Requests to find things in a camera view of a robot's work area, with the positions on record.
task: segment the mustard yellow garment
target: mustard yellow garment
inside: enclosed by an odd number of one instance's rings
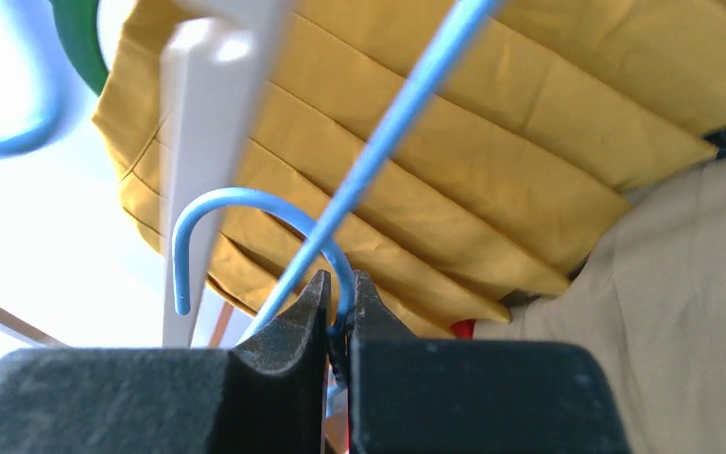
[[[303,0],[236,183],[317,217],[451,5]],[[138,2],[94,117],[123,206],[158,251],[159,55],[189,17]],[[562,293],[629,209],[618,193],[710,159],[700,135],[726,126],[726,0],[521,0],[497,17],[336,234],[424,336],[507,321],[498,301],[514,290]],[[253,312],[301,239],[230,211],[209,282]]]

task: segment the green object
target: green object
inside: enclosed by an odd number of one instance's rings
[[[91,90],[100,95],[108,70],[96,28],[99,0],[49,1],[65,55]]]

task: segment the clothing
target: clothing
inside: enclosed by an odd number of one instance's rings
[[[561,294],[629,210],[617,191],[716,154],[700,136],[726,126],[726,8],[646,3],[509,3],[341,225],[335,239],[353,267],[414,332],[452,337],[460,320],[505,322],[497,301],[516,290]],[[317,218],[451,5],[302,1],[234,183]],[[661,26],[684,14],[687,33]],[[170,126],[160,121],[159,55],[188,17],[170,0],[138,2],[94,117],[121,201],[158,251]],[[209,282],[253,312],[301,241],[263,213],[228,211]],[[318,268],[329,270],[322,258]]]
[[[475,339],[564,341],[602,366],[634,453],[726,453],[726,161],[655,188],[559,298]]]

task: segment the gray cloth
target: gray cloth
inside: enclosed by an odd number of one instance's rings
[[[726,161],[655,188],[560,298],[475,338],[579,344],[603,367],[634,452],[726,453]]]

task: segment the red object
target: red object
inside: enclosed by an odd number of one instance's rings
[[[475,336],[475,321],[463,320],[450,326],[458,339],[471,339]]]

